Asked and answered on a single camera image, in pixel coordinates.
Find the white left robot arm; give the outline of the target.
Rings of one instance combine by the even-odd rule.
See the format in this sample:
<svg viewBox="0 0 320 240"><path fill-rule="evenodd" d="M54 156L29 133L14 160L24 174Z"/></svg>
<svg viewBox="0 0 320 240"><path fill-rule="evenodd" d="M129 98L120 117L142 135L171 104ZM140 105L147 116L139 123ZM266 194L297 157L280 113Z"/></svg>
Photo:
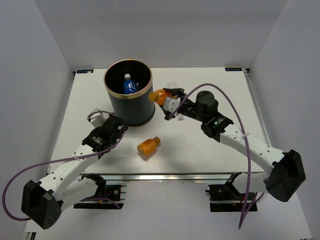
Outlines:
<svg viewBox="0 0 320 240"><path fill-rule="evenodd" d="M21 210L42 229L52 227L62 212L86 198L99 200L108 195L106 180L81 173L111 151L123 137L128 125L115 115L96 127L82 141L70 160L38 182L30 180L23 187Z"/></svg>

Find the orange juice bottle with label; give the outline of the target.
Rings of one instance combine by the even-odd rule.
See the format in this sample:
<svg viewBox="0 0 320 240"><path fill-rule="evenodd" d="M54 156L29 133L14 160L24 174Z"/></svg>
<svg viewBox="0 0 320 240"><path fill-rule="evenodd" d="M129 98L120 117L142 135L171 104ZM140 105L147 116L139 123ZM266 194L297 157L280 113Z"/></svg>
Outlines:
<svg viewBox="0 0 320 240"><path fill-rule="evenodd" d="M149 138L136 147L137 152L141 157L147 158L155 153L160 144L161 140L159 137Z"/></svg>

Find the clear bottle dark blue label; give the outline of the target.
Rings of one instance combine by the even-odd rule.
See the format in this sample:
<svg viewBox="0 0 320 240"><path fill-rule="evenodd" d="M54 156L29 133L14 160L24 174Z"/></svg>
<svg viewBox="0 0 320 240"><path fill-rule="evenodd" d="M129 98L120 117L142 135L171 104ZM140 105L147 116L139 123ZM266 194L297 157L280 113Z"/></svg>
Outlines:
<svg viewBox="0 0 320 240"><path fill-rule="evenodd" d="M136 83L132 80L131 75L126 73L124 75L123 93L125 95L131 95L137 92Z"/></svg>

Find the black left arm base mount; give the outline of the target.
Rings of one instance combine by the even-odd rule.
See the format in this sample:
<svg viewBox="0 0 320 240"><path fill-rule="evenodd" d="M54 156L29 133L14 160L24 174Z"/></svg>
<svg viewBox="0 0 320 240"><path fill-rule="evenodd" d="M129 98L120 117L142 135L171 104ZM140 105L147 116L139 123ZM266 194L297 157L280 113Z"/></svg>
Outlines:
<svg viewBox="0 0 320 240"><path fill-rule="evenodd" d="M73 205L74 209L87 210L121 210L127 196L126 183L111 183L109 180L102 180L102 176L81 176L82 180L93 180L99 186L96 187L95 193L85 200L79 201Z"/></svg>

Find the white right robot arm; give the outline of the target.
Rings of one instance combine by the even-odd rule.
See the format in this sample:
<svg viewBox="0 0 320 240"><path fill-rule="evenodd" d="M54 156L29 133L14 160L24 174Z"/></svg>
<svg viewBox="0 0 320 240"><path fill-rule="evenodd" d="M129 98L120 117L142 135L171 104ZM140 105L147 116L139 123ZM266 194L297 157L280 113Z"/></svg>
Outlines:
<svg viewBox="0 0 320 240"><path fill-rule="evenodd" d="M164 88L164 103L161 109L165 119L171 120L176 114L201 122L203 133L238 151L263 169L263 173L254 175L234 173L227 180L226 195L236 200L244 193L241 179L253 180L245 190L269 193L281 202L288 202L292 195L306 180L301 155L291 149L282 151L250 136L231 119L218 111L218 101L213 93L202 90L192 102L183 88Z"/></svg>

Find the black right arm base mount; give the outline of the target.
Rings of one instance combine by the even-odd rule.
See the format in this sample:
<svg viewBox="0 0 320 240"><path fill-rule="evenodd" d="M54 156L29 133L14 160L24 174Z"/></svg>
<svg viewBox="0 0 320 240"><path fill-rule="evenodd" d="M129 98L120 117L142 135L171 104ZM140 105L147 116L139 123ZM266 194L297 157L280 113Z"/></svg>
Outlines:
<svg viewBox="0 0 320 240"><path fill-rule="evenodd" d="M206 195L212 213L240 213L245 201L246 172L206 173Z"/></svg>

